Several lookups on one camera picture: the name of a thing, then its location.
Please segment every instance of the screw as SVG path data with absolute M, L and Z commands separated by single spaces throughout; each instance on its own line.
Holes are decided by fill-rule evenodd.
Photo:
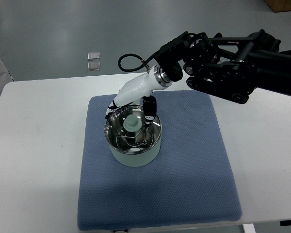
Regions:
M 187 73 L 187 74 L 193 74 L 193 69 L 192 69 L 192 67 L 186 67 L 185 68 L 185 72 Z

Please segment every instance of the cardboard box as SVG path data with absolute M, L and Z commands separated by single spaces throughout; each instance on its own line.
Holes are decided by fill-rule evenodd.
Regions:
M 274 12 L 291 11 L 291 0 L 265 0 Z

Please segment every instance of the black robotic arm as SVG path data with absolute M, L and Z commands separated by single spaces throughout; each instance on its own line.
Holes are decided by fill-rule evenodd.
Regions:
M 291 50 L 279 52 L 279 44 L 280 40 L 264 30 L 247 37 L 222 37 L 217 33 L 214 38 L 184 32 L 142 60 L 136 69 L 121 67 L 121 60 L 134 54 L 122 56 L 118 64 L 123 71 L 136 71 L 154 58 L 166 76 L 177 82 L 183 76 L 178 62 L 183 60 L 190 88 L 244 104 L 256 88 L 291 96 Z M 237 52 L 219 46 L 236 46 Z M 221 58 L 229 61 L 221 63 Z

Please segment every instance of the black cable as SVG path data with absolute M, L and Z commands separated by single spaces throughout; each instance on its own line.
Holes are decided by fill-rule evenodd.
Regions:
M 134 69 L 124 69 L 122 66 L 121 66 L 121 62 L 124 58 L 126 57 L 136 57 L 138 58 L 140 61 L 143 60 L 143 58 L 137 54 L 134 54 L 134 53 L 127 53 L 123 56 L 121 56 L 119 59 L 118 59 L 118 62 L 117 62 L 117 65 L 118 67 L 120 68 L 121 71 L 124 71 L 124 72 L 134 72 L 134 71 L 138 71 L 140 69 L 142 69 L 143 67 L 145 67 L 156 55 L 158 54 L 158 51 L 155 52 L 154 54 L 152 54 L 148 59 L 146 59 L 139 67 L 137 68 L 134 68 Z

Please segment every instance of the white table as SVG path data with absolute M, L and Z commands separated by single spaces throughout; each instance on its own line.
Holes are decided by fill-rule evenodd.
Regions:
M 93 96 L 117 93 L 136 75 L 6 85 L 0 98 L 0 232 L 79 232 L 88 102 Z M 189 89 L 185 80 L 169 90 Z M 235 176 L 242 218 L 132 231 L 291 219 L 291 97 L 257 89 L 245 105 L 211 100 Z

